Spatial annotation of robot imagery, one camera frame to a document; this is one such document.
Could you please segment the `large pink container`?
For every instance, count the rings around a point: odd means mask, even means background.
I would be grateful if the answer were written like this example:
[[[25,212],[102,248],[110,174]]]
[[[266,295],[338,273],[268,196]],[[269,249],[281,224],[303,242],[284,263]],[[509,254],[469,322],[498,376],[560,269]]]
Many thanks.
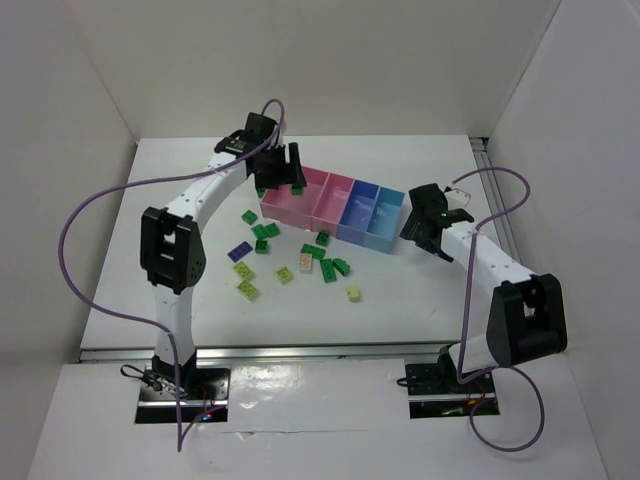
[[[307,185],[300,195],[292,193],[291,185],[267,190],[260,201],[261,213],[264,218],[303,230],[311,229],[312,213],[329,178],[329,173],[303,167],[303,174]]]

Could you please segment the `green lego brick pair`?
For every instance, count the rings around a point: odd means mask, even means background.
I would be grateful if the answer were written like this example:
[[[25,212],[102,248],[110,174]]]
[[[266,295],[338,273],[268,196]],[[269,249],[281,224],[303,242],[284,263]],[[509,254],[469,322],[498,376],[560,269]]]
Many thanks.
[[[262,224],[255,225],[251,228],[251,231],[255,235],[257,240],[264,240],[269,237],[269,233],[266,227]]]
[[[274,238],[280,234],[279,227],[275,223],[266,225],[265,230],[269,238]]]

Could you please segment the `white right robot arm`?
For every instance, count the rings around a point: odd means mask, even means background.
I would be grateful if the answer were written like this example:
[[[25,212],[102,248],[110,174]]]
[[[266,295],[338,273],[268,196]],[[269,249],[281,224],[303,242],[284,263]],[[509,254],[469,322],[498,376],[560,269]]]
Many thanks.
[[[460,340],[441,349],[443,380],[469,383],[496,368],[511,368],[562,353],[568,345],[563,293],[552,274],[536,274],[519,264],[482,232],[463,208],[452,209],[435,183],[409,191],[411,212],[400,237],[422,250],[465,268]],[[488,295],[483,333],[471,337],[472,289]]]

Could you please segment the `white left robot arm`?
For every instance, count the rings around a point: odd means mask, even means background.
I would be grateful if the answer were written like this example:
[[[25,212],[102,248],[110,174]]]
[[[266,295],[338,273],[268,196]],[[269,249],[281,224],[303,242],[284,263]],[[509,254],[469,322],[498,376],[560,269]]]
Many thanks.
[[[152,370],[179,386],[196,366],[192,304],[194,287],[206,268],[206,224],[249,177],[259,188],[306,184],[296,142],[267,148],[242,162],[234,153],[215,153],[203,177],[166,206],[147,208],[141,218],[140,264],[152,285],[156,321],[163,327]]]

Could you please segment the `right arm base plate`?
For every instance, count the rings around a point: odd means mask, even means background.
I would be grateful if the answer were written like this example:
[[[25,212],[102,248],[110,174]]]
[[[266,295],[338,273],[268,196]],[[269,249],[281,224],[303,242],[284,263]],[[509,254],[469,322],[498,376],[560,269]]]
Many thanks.
[[[452,366],[442,362],[405,365],[396,385],[406,390],[411,419],[468,417],[500,414],[495,385],[490,374],[467,384],[457,382]]]

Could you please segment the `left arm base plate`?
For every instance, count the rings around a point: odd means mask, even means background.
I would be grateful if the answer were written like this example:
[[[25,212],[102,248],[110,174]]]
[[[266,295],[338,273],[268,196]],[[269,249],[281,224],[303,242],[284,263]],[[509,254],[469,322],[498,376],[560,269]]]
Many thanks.
[[[138,379],[142,385],[134,422],[175,424],[175,386],[150,370]],[[179,390],[182,420],[189,423],[200,416],[201,423],[227,422],[230,380],[229,366],[197,367]]]

